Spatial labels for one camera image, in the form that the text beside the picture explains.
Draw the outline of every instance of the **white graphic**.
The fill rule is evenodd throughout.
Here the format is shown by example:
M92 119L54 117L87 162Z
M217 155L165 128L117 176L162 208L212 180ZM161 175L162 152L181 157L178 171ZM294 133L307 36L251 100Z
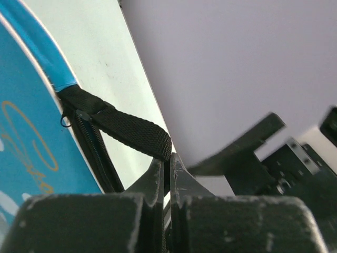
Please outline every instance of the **white graphic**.
M28 193L22 194L22 199L24 201L26 201L26 199L30 197L31 195L29 195ZM17 205L17 203L15 203L15 201L10 196L2 191L0 191L0 207L2 207L7 213L12 216L15 216L17 211L19 210L19 206ZM0 212L0 216L4 218L4 214L2 212Z
M0 152L5 150L5 144L0 138Z

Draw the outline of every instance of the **black strap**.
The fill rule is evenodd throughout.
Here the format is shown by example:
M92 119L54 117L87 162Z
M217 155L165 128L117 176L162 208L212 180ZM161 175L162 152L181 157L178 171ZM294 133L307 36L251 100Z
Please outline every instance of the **black strap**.
M65 107L121 143L162 161L170 159L171 138L153 122L118 111L78 85L63 89L58 96Z

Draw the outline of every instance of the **black plastic part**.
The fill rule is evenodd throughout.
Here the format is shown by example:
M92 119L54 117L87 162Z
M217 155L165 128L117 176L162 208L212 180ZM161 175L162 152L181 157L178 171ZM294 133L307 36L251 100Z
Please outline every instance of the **black plastic part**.
M201 176L225 175L235 194L254 195L274 182L254 151L284 126L279 116L270 113L221 152L188 171Z
M322 169L310 180L298 183L285 192L304 201L310 208L329 248L337 249L337 178Z
M186 213L190 248L177 252L327 252L312 214L296 198L194 197Z
M323 120L321 132L337 147L337 107L332 106Z
M312 175L285 145L266 158L263 164L276 180L286 179L291 187L284 194L270 190L265 194L299 197L316 218L337 214L336 174L308 144L303 145L303 150L320 167L320 171Z
M262 164L267 168L268 173L275 179L274 184L268 184L266 187L258 192L259 195L282 195L276 186L280 185L283 192L288 188L293 187L299 181L312 177L309 170L298 157L294 154L288 145L284 145L273 152L270 156L262 161Z
M141 240L147 243L144 252L161 252L163 249L163 201L164 201L164 162L153 159L149 169L125 192L129 194L142 193L147 204L147 213L143 214L141 228L145 231Z
M50 195L21 207L0 253L148 252L141 194Z
M170 174L173 252L190 252L187 234L189 214L186 211L186 201L190 200L191 196L215 196L186 171L180 157L175 153L171 155Z
M84 111L76 110L76 114L85 121L91 121L91 116Z

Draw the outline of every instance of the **blue bag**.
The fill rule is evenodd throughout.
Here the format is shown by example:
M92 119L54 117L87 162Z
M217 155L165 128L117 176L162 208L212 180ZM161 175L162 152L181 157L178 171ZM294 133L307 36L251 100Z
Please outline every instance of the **blue bag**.
M20 1L0 2L0 36L0 218L8 224L34 194L124 190L99 130L168 160L169 135L82 90Z

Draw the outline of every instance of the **blue fabric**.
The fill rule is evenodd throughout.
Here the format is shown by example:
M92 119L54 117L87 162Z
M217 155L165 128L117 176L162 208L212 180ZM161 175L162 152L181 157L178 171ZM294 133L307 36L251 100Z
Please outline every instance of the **blue fabric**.
M17 1L0 1L0 12L55 87L74 83L57 48ZM47 87L1 23L0 38L0 215L11 223L29 195L101 191L69 130L61 126Z
M49 35L20 1L1 0L0 12L48 73L56 92L76 84L68 65Z

